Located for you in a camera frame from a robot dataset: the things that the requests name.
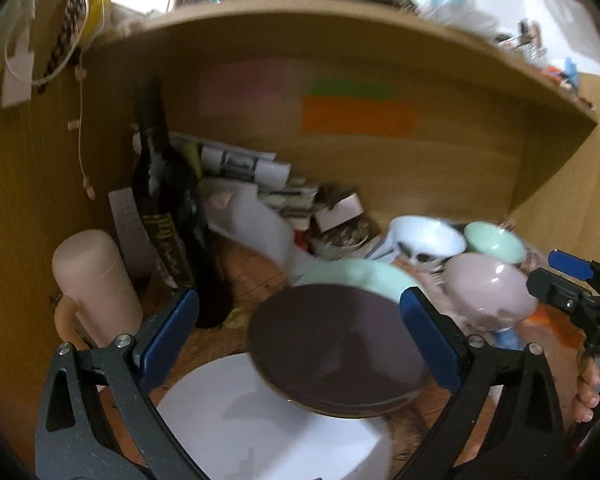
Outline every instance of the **dark plate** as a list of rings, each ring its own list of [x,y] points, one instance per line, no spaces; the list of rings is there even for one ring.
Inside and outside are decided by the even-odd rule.
[[[397,304],[350,286],[303,285],[272,296],[251,319],[248,346],[274,390],[330,416],[396,410],[429,377]]]

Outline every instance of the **finger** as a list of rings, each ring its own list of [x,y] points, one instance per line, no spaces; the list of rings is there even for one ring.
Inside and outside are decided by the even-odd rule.
[[[578,380],[578,398],[588,408],[595,408],[600,402],[600,396],[591,385],[580,379]]]
[[[600,368],[596,364],[595,359],[590,354],[584,354],[578,364],[578,371],[582,379],[591,384],[598,386],[600,384]]]
[[[573,417],[577,422],[589,422],[593,418],[593,411],[575,398],[573,399]]]

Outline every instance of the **mint green plate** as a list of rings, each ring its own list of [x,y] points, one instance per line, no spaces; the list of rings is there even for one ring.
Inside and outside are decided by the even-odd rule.
[[[296,286],[316,283],[355,286],[395,303],[399,303],[402,293],[412,286],[417,286],[426,295],[420,283],[407,272],[373,260],[321,262],[302,276]]]
[[[521,264],[526,247],[515,234],[487,222],[471,222],[464,228],[464,237],[474,253],[494,256],[509,265]]]

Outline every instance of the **wooden shelf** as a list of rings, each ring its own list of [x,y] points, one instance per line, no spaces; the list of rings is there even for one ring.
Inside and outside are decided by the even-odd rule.
[[[512,53],[471,34],[366,2],[231,0],[181,7],[114,28],[92,50],[126,48],[130,42],[153,55],[198,60],[301,56],[400,66],[580,116],[589,131],[597,123],[589,107],[573,102],[569,91]]]

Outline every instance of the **bottle label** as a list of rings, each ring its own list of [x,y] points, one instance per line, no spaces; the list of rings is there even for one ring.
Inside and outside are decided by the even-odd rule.
[[[142,217],[149,240],[177,287],[195,287],[196,280],[187,262],[184,244],[169,213]]]

